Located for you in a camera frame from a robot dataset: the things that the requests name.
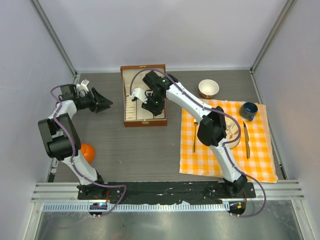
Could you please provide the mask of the brown jewelry tray insert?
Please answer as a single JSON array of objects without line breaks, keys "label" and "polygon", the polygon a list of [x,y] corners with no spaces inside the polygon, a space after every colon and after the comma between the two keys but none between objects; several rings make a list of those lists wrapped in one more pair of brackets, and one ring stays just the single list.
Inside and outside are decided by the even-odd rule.
[{"label": "brown jewelry tray insert", "polygon": [[142,101],[132,99],[127,96],[125,99],[125,112],[124,119],[126,121],[138,121],[138,120],[147,120],[147,119],[164,119],[165,111],[163,110],[160,115],[153,115],[150,111],[142,108]]}]

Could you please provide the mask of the brown jewelry box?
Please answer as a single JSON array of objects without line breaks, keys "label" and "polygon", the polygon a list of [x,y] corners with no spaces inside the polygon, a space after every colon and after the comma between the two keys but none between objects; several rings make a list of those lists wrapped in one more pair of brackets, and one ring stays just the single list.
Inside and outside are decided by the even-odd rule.
[{"label": "brown jewelry box", "polygon": [[143,82],[143,78],[149,72],[149,69],[157,69],[165,72],[165,64],[151,64],[151,65],[127,65],[120,67],[120,73],[123,85],[123,100],[124,100],[124,114],[123,123],[125,127],[159,127],[168,124],[167,112],[164,109],[165,118],[160,119],[146,119],[146,120],[125,120],[125,106],[126,97],[130,96],[135,88],[142,88],[145,94],[149,94],[149,88]]}]

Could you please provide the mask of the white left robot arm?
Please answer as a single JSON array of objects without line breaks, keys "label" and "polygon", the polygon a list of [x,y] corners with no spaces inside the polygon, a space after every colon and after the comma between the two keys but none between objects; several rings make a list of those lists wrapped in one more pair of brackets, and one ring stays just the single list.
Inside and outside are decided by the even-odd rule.
[{"label": "white left robot arm", "polygon": [[50,93],[56,100],[54,112],[38,122],[44,149],[50,158],[67,165],[79,181],[80,194],[90,199],[102,199],[107,192],[103,178],[81,152],[81,140],[72,122],[80,110],[88,109],[100,113],[111,107],[113,102],[102,96],[95,88],[88,89],[88,81],[80,85],[63,84]]}]

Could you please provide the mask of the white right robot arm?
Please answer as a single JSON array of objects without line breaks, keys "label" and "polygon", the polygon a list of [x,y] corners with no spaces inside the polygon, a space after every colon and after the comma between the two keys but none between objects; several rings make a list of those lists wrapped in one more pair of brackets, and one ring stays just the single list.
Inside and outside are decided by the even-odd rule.
[{"label": "white right robot arm", "polygon": [[161,77],[158,72],[150,68],[142,79],[152,90],[146,96],[142,108],[157,116],[165,108],[165,100],[170,100],[186,110],[198,123],[198,140],[209,147],[217,158],[226,193],[230,197],[238,197],[243,193],[248,179],[238,167],[229,148],[225,117],[231,116],[220,106],[212,107],[195,97],[171,74]]}]

